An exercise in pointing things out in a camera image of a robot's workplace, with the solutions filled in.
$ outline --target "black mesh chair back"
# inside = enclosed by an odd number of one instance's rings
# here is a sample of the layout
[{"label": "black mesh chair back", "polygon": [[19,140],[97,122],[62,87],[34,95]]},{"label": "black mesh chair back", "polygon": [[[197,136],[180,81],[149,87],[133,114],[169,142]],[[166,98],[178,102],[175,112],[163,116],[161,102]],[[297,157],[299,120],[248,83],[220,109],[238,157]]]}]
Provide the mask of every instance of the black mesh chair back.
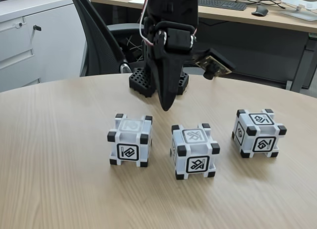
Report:
[{"label": "black mesh chair back", "polygon": [[120,73],[126,61],[120,46],[89,0],[73,0],[88,46],[86,76]]}]

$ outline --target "cube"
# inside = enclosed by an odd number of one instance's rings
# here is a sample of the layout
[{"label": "cube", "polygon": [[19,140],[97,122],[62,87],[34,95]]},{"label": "cube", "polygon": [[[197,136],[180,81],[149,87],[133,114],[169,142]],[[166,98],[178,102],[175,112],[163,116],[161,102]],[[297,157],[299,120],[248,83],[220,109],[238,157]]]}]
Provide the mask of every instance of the cube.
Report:
[{"label": "cube", "polygon": [[197,173],[214,177],[214,159],[219,152],[219,144],[212,139],[209,124],[198,124],[195,129],[172,126],[172,148],[169,154],[177,180],[187,179],[189,174]]},{"label": "cube", "polygon": [[108,133],[112,142],[111,165],[121,165],[122,161],[135,161],[138,167],[147,167],[152,148],[152,116],[128,119],[126,114],[117,114],[115,127]]},{"label": "cube", "polygon": [[255,153],[276,157],[279,151],[278,140],[286,132],[284,125],[274,122],[274,112],[271,109],[263,109],[261,113],[239,109],[232,138],[243,158],[252,158]]}]

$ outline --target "gray floor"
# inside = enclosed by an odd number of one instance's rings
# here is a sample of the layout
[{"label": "gray floor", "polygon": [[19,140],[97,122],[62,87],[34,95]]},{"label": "gray floor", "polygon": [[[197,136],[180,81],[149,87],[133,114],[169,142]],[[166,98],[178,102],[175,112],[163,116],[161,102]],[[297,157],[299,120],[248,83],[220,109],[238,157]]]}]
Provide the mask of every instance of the gray floor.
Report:
[{"label": "gray floor", "polygon": [[[184,72],[186,72],[188,74],[194,74],[194,75],[203,75],[203,73],[204,73],[203,69],[196,68],[196,67],[185,68]],[[286,87],[285,85],[274,83],[271,81],[266,81],[266,80],[261,80],[261,79],[252,79],[252,78],[241,76],[241,75],[235,76],[235,75],[229,74],[225,77],[232,78],[232,79],[238,79],[241,81],[251,81],[251,82],[255,82],[255,83],[259,83],[259,84],[263,84],[263,85],[268,85],[268,86],[273,86],[273,87],[277,87],[277,88],[283,88],[283,89]],[[315,72],[315,75],[314,75],[314,78],[312,80],[310,88],[308,90],[302,89],[301,94],[305,94],[305,95],[309,95],[309,96],[317,98],[317,71]]]}]

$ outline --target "red and white wire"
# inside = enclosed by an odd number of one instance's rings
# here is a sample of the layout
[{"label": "red and white wire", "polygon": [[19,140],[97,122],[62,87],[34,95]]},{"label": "red and white wire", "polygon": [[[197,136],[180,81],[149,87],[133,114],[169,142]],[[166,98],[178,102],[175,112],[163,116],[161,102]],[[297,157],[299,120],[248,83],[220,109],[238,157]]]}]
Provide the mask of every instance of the red and white wire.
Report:
[{"label": "red and white wire", "polygon": [[142,37],[142,39],[144,40],[144,42],[150,46],[153,46],[154,44],[151,43],[146,37],[143,36],[142,34],[142,20],[143,20],[143,16],[144,16],[144,13],[146,11],[146,8],[147,8],[147,5],[148,5],[148,0],[145,0],[144,1],[144,5],[143,5],[143,9],[142,9],[142,13],[141,13],[141,19],[140,19],[140,26],[139,26],[139,32],[140,32],[140,36]]}]

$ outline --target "wooden table surface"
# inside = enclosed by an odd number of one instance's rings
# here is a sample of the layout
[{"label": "wooden table surface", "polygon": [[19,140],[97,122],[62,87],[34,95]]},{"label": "wooden table surface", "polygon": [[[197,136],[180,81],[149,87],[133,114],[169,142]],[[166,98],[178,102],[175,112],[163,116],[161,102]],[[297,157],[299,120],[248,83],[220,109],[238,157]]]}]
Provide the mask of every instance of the wooden table surface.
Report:
[{"label": "wooden table surface", "polygon": [[[142,4],[129,3],[129,1],[130,0],[91,0],[91,2],[142,9]],[[255,4],[247,6],[244,11],[199,6],[198,16],[208,19],[226,20],[317,33],[317,21],[310,22],[280,14],[278,12],[282,11],[282,9],[275,5],[266,6],[266,8],[269,10],[268,15],[265,17],[258,17],[251,14],[251,12],[256,10]]]},{"label": "wooden table surface", "polygon": [[[231,139],[237,109],[275,111],[287,129],[277,158],[242,159]],[[152,115],[148,168],[110,166],[116,113]],[[317,99],[231,79],[190,76],[164,112],[128,74],[0,93],[1,229],[315,229]],[[177,181],[171,125],[210,123],[221,151],[214,178]]]}]

